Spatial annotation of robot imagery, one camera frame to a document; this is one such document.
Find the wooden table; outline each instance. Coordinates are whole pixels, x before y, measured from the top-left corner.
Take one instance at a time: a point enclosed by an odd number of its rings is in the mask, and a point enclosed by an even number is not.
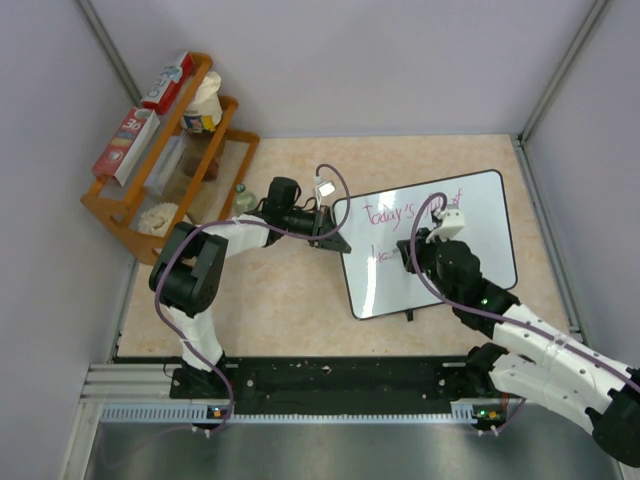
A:
[[[230,145],[225,155],[241,158],[242,152]],[[324,162],[342,172],[354,195],[499,170],[516,254],[518,284],[513,292],[549,323],[567,330],[508,136],[266,139],[260,143],[245,183],[262,197],[274,176],[288,176],[300,183],[306,199],[312,194],[315,166]],[[234,159],[221,164],[232,166]],[[233,174],[221,171],[221,185],[228,185]],[[212,218],[219,207],[214,205]],[[178,338],[154,312],[147,286],[149,272],[148,267],[139,269],[119,356],[181,354]],[[413,322],[407,322],[404,314],[356,320],[349,308],[340,256],[290,238],[227,259],[212,308],[218,339],[232,356],[465,354],[487,341],[464,327],[443,305],[416,311]]]

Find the wooden rack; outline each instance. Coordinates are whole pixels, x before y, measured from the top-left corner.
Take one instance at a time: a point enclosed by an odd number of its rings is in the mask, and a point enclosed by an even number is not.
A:
[[[173,113],[157,137],[157,140],[149,151],[146,160],[140,167],[136,177],[131,182],[131,186],[124,194],[123,199],[116,200],[100,196],[100,193],[108,181],[107,177],[98,178],[91,188],[89,188],[89,191],[81,198],[83,205],[87,207],[89,211],[91,211],[91,213],[93,213],[141,263],[145,263],[147,265],[153,265],[155,263],[158,256],[157,252],[159,252],[164,246],[169,233],[164,237],[146,235],[136,230],[132,230],[131,222],[135,218],[138,209],[147,195],[147,191],[144,188],[144,182],[147,179],[147,176],[151,173],[153,166],[158,160],[158,157],[162,153],[162,150],[167,144],[169,138],[172,135],[179,134],[182,130],[180,126],[180,118],[182,118],[185,109],[193,99],[196,90],[202,83],[206,73],[213,66],[213,60],[208,55],[192,52],[191,57],[196,65],[195,74],[193,75],[184,94],[178,100]],[[231,118],[238,108],[237,100],[233,97],[221,96],[220,105],[223,110],[222,120],[216,126],[216,131],[211,138],[209,146],[205,150],[200,166],[196,170],[182,202],[178,206],[178,211],[173,217],[173,221],[171,222],[168,232],[170,232],[173,229],[173,226],[177,222],[181,221],[186,215],[189,205],[198,193],[202,179],[209,168],[210,163],[213,161],[213,158],[216,156],[216,152],[220,148],[223,139],[243,142],[249,145],[247,153],[240,165],[240,169],[236,174],[233,185],[242,183],[247,169],[253,160],[253,155],[258,148],[258,143],[260,142],[260,137],[258,135],[251,132],[235,130],[230,127]],[[222,207],[222,211],[220,212],[218,219],[222,220],[228,217],[231,212],[233,196],[234,189],[232,186],[230,191],[227,193],[224,206]]]

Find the whiteboard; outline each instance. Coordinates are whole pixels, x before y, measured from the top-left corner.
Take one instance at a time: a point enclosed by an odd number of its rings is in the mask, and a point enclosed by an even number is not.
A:
[[[449,203],[458,204],[465,227],[456,240],[465,242],[480,259],[485,278],[502,288],[517,282],[502,175],[488,170],[433,182],[367,193],[351,197],[351,213],[340,234],[351,245],[342,255],[351,311],[358,319],[412,310],[441,303],[422,285],[417,275],[408,273],[396,249],[398,240],[411,235],[415,214],[429,195],[444,192]],[[425,211],[420,227],[433,228],[430,211]],[[344,218],[347,202],[333,206],[336,223]]]

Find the green bottle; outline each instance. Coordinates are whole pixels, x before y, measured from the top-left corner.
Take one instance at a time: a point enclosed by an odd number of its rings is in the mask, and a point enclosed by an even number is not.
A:
[[[242,183],[236,185],[236,196],[233,198],[233,211],[242,215],[258,206],[256,196],[249,192]]]

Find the white wall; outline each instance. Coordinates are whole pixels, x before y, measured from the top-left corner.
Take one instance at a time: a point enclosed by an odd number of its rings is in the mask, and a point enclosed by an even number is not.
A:
[[[619,0],[530,144],[597,348],[640,366],[640,2]]]
[[[0,2],[0,470],[55,478],[130,256],[80,204],[129,104],[70,1]]]
[[[141,90],[207,52],[264,136],[520,132],[593,0],[93,0]]]

